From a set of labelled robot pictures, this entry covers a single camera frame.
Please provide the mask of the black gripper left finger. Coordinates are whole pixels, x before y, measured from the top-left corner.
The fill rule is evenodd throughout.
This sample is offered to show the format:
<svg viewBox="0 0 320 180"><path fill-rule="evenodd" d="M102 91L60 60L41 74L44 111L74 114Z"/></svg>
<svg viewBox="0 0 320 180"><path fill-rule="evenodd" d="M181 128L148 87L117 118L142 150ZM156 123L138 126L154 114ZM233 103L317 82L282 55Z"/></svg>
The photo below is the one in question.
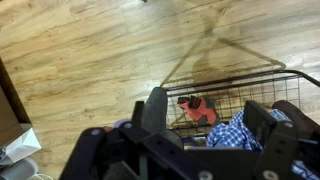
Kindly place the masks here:
<svg viewBox="0 0 320 180"><path fill-rule="evenodd" d="M115 164L136 179L184 179L186 153L159 134L150 134L142 125L145 109L137 101L132 119L120 122L106 132L103 128L89 128L79 136L59 180L103 180Z"/></svg>

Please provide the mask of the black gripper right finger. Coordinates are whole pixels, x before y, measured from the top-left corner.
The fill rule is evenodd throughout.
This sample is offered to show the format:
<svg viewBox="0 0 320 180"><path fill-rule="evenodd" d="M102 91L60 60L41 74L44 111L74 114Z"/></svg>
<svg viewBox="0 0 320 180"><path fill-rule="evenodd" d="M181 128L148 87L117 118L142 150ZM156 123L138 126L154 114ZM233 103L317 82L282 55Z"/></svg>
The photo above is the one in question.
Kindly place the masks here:
<svg viewBox="0 0 320 180"><path fill-rule="evenodd" d="M245 103L244 124L263 148L254 168L256 180L301 180L292 170L295 161L319 175L319 128L302 117L277 120L255 101Z"/></svg>

